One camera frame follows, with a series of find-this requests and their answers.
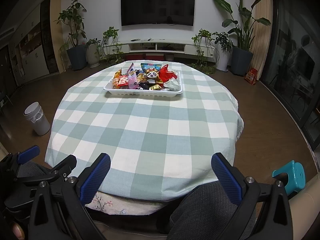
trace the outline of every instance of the green and white checkered tablecloth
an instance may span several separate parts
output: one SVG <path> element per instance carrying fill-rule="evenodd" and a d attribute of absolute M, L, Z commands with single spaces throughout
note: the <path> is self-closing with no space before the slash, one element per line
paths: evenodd
<path fill-rule="evenodd" d="M 111 95 L 103 87 L 134 62 L 169 64 L 180 71 L 183 93 L 173 98 Z M 181 63 L 127 61 L 68 89 L 55 114 L 45 156 L 55 166 L 73 154 L 78 176 L 100 153 L 111 169 L 99 190 L 134 199 L 168 201 L 215 181 L 211 156 L 233 164 L 243 130 L 237 100 L 211 77 Z"/>

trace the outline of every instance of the beige curtain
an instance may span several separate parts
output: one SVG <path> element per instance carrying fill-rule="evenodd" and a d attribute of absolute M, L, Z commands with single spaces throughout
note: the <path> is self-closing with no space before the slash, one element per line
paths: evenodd
<path fill-rule="evenodd" d="M 261 0 L 255 6 L 254 18 L 259 19 L 261 17 L 265 17 L 272 24 L 272 0 Z M 253 58 L 250 66 L 258 70 L 257 80 L 259 80 L 269 48 L 271 25 L 265 26 L 261 23 L 255 23 L 253 28 L 252 36 L 255 35 L 255 38 L 251 46 Z"/>

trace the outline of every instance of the metal screw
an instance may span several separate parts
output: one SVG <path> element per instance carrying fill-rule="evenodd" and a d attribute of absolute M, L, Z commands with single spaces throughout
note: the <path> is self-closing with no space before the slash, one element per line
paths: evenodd
<path fill-rule="evenodd" d="M 276 185 L 277 185 L 278 187 L 283 187 L 283 182 L 280 181 L 280 180 L 277 180 L 277 181 L 276 181 Z"/>
<path fill-rule="evenodd" d="M 246 180 L 248 183 L 254 183 L 254 178 L 253 178 L 253 177 L 246 177 L 245 180 Z"/>
<path fill-rule="evenodd" d="M 47 182 L 45 180 L 41 181 L 39 184 L 40 187 L 45 187 L 45 185 L 47 185 Z"/>
<path fill-rule="evenodd" d="M 68 178 L 68 182 L 69 183 L 75 183 L 76 179 L 77 179 L 77 177 L 72 176 L 72 177 Z"/>

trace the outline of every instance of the stool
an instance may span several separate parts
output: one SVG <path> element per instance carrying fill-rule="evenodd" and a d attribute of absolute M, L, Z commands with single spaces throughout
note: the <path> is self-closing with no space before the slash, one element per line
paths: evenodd
<path fill-rule="evenodd" d="M 301 163 L 295 163 L 294 160 L 278 170 L 274 170 L 272 177 L 283 182 L 287 195 L 290 195 L 294 191 L 299 192 L 306 185 L 303 166 Z"/>

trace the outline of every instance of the snack tray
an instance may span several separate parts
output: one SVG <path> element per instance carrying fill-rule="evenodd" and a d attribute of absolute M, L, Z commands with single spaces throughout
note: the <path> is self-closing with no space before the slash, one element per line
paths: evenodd
<path fill-rule="evenodd" d="M 127 68 L 122 69 L 122 73 L 127 72 Z M 104 86 L 103 90 L 106 92 L 110 92 L 113 95 L 138 95 L 138 96 L 159 96 L 159 97 L 174 97 L 183 92 L 183 87 L 181 83 L 180 72 L 175 71 L 177 73 L 177 81 L 180 85 L 179 91 L 158 91 L 158 90 L 139 90 L 139 89 L 113 89 L 112 81 L 113 78 L 109 80 L 109 82 Z"/>

